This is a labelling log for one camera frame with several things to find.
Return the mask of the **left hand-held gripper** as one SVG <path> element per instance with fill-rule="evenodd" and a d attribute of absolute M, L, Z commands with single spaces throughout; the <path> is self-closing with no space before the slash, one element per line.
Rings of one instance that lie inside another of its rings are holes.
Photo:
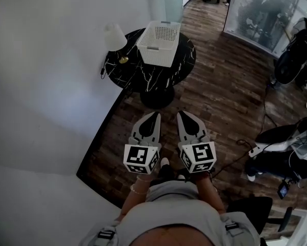
<path fill-rule="evenodd" d="M 129 137 L 124 149 L 124 165 L 129 172 L 147 175 L 153 172 L 160 159 L 161 144 L 140 139 L 159 139 L 159 134 L 159 112 L 147 114 L 134 124 L 132 137 Z"/>

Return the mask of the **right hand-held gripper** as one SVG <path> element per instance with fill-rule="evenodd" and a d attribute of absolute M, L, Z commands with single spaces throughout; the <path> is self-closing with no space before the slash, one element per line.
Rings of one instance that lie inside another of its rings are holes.
<path fill-rule="evenodd" d="M 179 158 L 189 173 L 210 171 L 215 164 L 215 143 L 207 136 L 205 124 L 187 111 L 177 113 Z"/>

